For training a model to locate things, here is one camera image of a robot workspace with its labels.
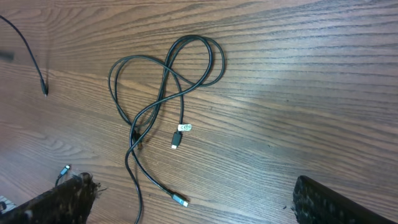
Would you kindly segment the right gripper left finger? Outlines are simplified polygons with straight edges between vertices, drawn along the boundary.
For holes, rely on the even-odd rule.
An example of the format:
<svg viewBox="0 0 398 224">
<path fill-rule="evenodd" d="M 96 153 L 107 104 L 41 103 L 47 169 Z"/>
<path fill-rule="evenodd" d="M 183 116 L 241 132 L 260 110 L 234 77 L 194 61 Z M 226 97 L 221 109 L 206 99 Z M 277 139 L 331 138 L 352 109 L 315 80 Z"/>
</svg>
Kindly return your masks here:
<svg viewBox="0 0 398 224">
<path fill-rule="evenodd" d="M 100 184 L 83 172 L 1 215 L 1 224 L 86 224 Z"/>
</svg>

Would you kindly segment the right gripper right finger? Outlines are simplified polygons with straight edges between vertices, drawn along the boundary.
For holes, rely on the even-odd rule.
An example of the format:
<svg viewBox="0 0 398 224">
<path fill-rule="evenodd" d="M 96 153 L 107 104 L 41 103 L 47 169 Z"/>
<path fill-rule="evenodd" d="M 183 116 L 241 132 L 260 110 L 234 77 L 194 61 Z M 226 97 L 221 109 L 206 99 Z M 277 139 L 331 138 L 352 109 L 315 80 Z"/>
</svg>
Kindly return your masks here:
<svg viewBox="0 0 398 224">
<path fill-rule="evenodd" d="M 299 224 L 397 224 L 305 175 L 295 183 L 292 210 Z"/>
</svg>

